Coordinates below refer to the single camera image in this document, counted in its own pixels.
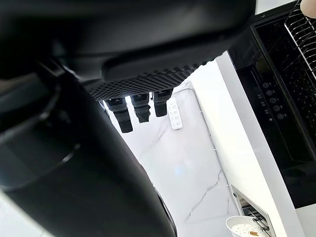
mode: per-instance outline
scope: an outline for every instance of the white power strip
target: white power strip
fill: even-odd
[[[173,130],[180,129],[183,127],[182,120],[179,113],[177,100],[175,97],[170,98],[167,101],[167,110]]]

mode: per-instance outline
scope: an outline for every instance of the black appliance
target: black appliance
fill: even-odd
[[[176,237],[131,131],[248,28],[255,0],[0,2],[0,189],[58,237]]]
[[[299,4],[257,15],[229,50],[295,208],[316,203],[315,20]]]

